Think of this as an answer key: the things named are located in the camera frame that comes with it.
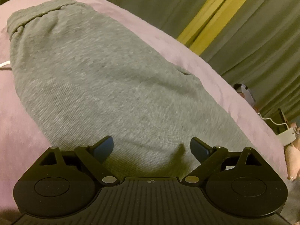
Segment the grey sweatpants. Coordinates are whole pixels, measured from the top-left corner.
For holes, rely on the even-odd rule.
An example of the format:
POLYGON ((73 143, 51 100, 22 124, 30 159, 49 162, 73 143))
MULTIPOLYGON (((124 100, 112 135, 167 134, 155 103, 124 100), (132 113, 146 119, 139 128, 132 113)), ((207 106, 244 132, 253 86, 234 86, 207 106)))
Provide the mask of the grey sweatpants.
POLYGON ((251 146, 196 76, 91 6, 48 1, 14 12, 7 31, 17 95, 44 136, 62 150, 112 136, 104 165, 119 178, 186 176, 193 137, 251 146))

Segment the pink bed blanket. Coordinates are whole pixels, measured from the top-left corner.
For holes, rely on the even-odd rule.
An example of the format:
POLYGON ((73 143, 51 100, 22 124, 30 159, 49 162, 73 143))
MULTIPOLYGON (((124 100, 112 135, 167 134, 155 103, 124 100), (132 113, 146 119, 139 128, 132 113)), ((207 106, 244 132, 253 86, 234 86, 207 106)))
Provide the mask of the pink bed blanket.
MULTIPOLYGON (((1 5, 1 61, 10 61, 9 17, 19 10, 52 0, 11 0, 1 5)), ((73 0, 106 15, 156 50, 168 62, 196 76, 254 147, 282 177, 286 178, 284 151, 274 133, 251 107, 203 59, 161 30, 106 0, 73 0)), ((15 89, 11 64, 1 70, 1 218, 18 215, 12 190, 26 169, 49 146, 35 121, 26 112, 15 89)))

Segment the white grey headset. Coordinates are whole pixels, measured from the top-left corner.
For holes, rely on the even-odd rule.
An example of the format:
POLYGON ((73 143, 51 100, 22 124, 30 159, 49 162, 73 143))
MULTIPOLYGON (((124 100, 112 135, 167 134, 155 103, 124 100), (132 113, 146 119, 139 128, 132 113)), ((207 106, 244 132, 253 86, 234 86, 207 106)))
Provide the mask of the white grey headset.
POLYGON ((233 88, 240 96, 242 96, 248 102, 249 105, 251 105, 252 107, 255 106, 256 101, 253 95, 251 94, 250 89, 246 85, 236 83, 234 84, 233 88))

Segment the white power adapter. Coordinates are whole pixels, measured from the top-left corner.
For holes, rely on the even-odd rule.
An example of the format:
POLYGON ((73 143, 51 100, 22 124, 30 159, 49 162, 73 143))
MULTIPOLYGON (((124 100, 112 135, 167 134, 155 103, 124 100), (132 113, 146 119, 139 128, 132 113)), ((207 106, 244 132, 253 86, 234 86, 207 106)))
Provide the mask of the white power adapter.
POLYGON ((291 127, 285 130, 284 132, 278 134, 277 137, 280 143, 282 144, 282 146, 286 146, 296 140, 296 133, 294 129, 291 127))

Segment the pink plush toy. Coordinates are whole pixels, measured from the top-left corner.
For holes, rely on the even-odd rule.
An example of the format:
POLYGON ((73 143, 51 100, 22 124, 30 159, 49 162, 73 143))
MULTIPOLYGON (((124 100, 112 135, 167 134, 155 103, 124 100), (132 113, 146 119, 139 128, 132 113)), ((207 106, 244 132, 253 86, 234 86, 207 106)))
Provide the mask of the pink plush toy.
POLYGON ((288 180, 299 179, 299 150, 299 135, 296 134, 296 139, 291 144, 284 147, 288 180))

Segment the grey curtain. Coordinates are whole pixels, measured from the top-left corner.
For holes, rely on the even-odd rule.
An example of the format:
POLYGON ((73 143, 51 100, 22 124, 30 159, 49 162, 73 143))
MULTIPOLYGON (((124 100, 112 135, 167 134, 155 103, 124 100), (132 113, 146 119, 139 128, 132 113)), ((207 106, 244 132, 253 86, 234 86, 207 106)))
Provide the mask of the grey curtain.
MULTIPOLYGON (((108 0, 177 37, 207 0, 108 0)), ((266 116, 299 118, 299 0, 246 0, 200 56, 266 116)))

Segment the yellow curtain stripe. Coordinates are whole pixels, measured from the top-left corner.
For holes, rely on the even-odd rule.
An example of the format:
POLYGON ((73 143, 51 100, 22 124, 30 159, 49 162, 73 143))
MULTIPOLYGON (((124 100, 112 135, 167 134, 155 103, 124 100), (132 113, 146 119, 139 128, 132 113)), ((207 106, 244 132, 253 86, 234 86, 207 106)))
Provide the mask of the yellow curtain stripe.
POLYGON ((201 55, 247 0, 206 0, 177 40, 201 55))

